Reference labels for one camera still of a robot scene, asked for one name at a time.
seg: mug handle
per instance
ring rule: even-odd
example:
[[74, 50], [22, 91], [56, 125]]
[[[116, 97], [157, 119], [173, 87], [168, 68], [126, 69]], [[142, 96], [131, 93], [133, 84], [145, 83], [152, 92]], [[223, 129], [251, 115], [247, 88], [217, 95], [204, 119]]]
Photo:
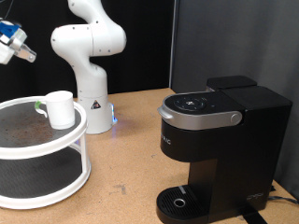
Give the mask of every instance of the mug handle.
[[35, 103], [35, 109], [36, 109], [36, 112], [39, 113], [39, 114], [43, 114], [43, 115], [45, 115], [45, 118], [47, 118], [47, 117], [48, 117], [47, 112], [39, 108], [39, 106], [40, 106], [41, 104], [45, 105], [46, 102], [43, 102], [43, 101], [36, 101], [36, 103]]

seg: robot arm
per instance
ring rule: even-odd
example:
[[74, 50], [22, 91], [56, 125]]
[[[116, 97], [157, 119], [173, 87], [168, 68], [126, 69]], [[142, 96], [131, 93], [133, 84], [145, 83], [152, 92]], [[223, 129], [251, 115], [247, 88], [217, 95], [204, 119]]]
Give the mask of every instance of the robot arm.
[[70, 10], [88, 24], [56, 28], [51, 36], [54, 51], [73, 68], [78, 102], [89, 121], [87, 133], [102, 133], [112, 126], [112, 105], [107, 99], [107, 73], [90, 57], [120, 53], [126, 35], [104, 11], [100, 0], [68, 0]]
[[12, 55], [25, 59], [32, 63], [36, 59], [36, 53], [24, 44], [26, 33], [19, 24], [12, 24], [0, 18], [0, 63], [7, 64]]

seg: single-serve coffee maker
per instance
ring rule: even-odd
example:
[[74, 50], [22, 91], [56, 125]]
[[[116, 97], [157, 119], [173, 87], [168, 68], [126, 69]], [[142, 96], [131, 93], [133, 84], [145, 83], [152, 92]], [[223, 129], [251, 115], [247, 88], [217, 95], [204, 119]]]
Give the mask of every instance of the single-serve coffee maker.
[[158, 108], [162, 152], [190, 163], [188, 184], [157, 198], [165, 224], [211, 223], [267, 203], [292, 102], [247, 77], [211, 78], [206, 89]]

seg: drip tray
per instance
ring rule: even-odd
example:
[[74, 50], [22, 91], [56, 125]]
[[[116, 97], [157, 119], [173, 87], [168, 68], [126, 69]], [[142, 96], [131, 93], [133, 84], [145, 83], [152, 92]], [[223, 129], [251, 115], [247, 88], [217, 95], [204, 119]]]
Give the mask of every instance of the drip tray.
[[72, 147], [27, 160], [0, 160], [0, 195], [15, 199], [45, 196], [69, 186], [81, 174], [81, 155]]
[[207, 212], [188, 185], [162, 191], [157, 198], [157, 215], [163, 223], [207, 222]]

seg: black wall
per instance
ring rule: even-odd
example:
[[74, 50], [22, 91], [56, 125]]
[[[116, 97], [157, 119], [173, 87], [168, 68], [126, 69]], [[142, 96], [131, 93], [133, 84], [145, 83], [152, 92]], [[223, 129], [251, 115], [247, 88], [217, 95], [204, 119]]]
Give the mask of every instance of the black wall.
[[177, 2], [172, 89], [204, 91], [209, 77], [242, 75], [292, 100], [275, 179], [299, 199], [299, 2]]
[[[10, 2], [0, 3], [0, 17], [6, 16]], [[107, 71], [108, 93], [168, 87], [174, 0], [102, 0], [102, 4], [128, 39], [122, 53], [91, 58]], [[34, 63], [14, 56], [8, 65], [0, 64], [0, 102], [58, 90], [77, 96], [73, 70], [50, 45], [55, 27], [86, 23], [72, 14], [67, 0], [14, 0], [7, 19], [22, 24], [28, 35], [25, 44], [37, 57]]]

